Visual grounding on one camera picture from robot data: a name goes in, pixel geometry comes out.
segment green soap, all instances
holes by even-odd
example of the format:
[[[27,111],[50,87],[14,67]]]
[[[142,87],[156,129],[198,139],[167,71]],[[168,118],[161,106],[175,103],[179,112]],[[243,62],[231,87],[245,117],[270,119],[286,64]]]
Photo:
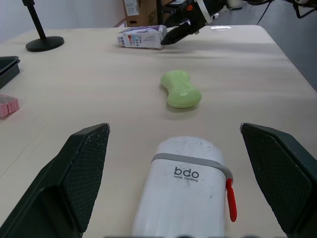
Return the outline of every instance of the green soap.
[[[202,94],[190,82],[189,73],[183,70],[167,72],[160,79],[168,90],[167,103],[174,108],[189,108],[200,102]]]

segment table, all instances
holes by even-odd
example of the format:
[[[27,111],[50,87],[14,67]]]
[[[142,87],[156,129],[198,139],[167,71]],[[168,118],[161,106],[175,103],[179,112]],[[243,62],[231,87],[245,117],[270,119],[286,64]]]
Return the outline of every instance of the table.
[[[134,215],[157,146],[191,135],[215,144],[234,175],[238,219],[228,237],[285,236],[259,189],[240,134],[242,122],[292,134],[317,158],[317,95],[259,26],[205,27],[163,50],[116,46],[122,29],[51,30],[65,38],[58,49],[29,53],[30,32],[0,44],[17,55],[21,73],[0,90],[21,109],[0,121],[0,224],[39,170],[67,138],[84,127],[110,124],[105,170],[84,237],[131,234]],[[172,109],[160,77],[191,74],[203,99]]]

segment white plastic bottle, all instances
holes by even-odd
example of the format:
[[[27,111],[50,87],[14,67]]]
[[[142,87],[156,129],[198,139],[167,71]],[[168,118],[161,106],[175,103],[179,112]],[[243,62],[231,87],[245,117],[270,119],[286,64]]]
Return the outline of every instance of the white plastic bottle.
[[[222,153],[212,143],[196,137],[164,141],[151,163],[133,236],[224,237],[226,181],[234,221],[232,173],[224,166]]]

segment soap bar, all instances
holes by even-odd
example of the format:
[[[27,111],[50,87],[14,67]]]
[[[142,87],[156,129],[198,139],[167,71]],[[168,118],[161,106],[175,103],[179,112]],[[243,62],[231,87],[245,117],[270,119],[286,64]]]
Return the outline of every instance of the soap bar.
[[[167,103],[174,108],[189,108],[198,104],[202,94],[190,81],[189,73],[183,70],[167,72],[160,79],[168,90]]]
[[[19,110],[19,102],[17,98],[0,95],[0,118]]]

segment black stand base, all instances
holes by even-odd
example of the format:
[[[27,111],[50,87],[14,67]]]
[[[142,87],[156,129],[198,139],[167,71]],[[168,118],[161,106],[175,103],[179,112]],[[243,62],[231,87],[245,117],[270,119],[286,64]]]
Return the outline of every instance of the black stand base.
[[[46,39],[36,39],[26,44],[26,49],[30,52],[49,51],[64,44],[64,39],[60,36],[49,36]]]

